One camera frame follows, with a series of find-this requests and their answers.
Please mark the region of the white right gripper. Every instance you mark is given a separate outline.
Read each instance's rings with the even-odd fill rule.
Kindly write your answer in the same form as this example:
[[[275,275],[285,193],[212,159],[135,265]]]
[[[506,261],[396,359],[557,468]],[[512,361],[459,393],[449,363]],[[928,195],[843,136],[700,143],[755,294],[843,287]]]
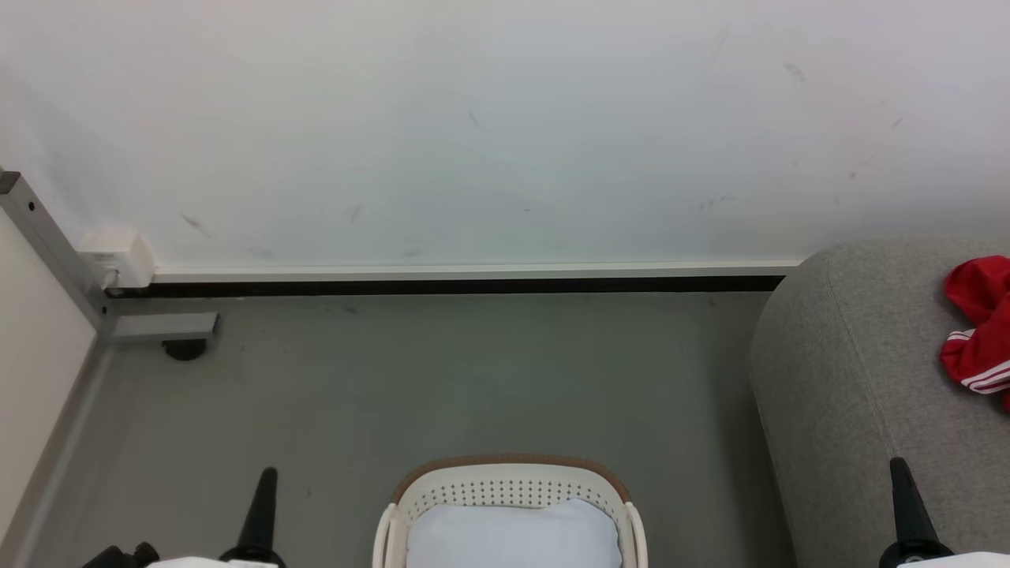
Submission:
[[[939,542],[907,461],[888,461],[896,539],[879,558],[880,567],[1009,568],[1010,554],[955,553]]]

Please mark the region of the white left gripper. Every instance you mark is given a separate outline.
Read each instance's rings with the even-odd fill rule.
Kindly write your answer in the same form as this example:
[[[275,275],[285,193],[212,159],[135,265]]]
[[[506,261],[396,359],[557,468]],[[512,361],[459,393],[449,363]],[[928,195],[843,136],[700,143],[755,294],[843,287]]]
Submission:
[[[277,568],[285,566],[275,552],[275,493],[279,474],[276,468],[264,468],[257,482],[252,503],[245,515],[237,545],[225,551],[219,559],[181,557],[163,559],[148,568]]]

